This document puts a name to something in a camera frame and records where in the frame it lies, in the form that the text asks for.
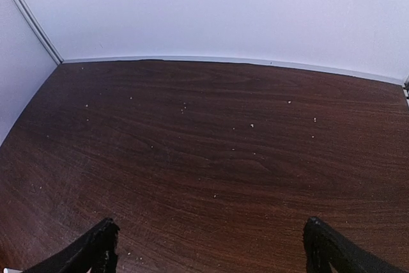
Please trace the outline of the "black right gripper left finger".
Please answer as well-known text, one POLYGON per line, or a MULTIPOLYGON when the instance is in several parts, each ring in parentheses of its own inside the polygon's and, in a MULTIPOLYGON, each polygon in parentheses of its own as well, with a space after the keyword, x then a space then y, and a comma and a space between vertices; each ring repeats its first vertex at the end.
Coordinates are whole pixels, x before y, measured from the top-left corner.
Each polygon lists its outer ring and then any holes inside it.
POLYGON ((69 246, 25 271, 31 273, 116 272, 119 230, 119 226, 113 219, 102 219, 69 246))

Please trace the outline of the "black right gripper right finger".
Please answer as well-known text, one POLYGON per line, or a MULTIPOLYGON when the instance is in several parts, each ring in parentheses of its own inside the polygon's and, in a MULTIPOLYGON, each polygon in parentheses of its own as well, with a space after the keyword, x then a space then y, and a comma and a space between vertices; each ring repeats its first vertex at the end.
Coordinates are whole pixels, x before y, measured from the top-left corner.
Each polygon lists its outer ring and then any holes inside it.
POLYGON ((303 230, 307 272, 402 272, 361 249, 318 217, 308 218, 303 230))

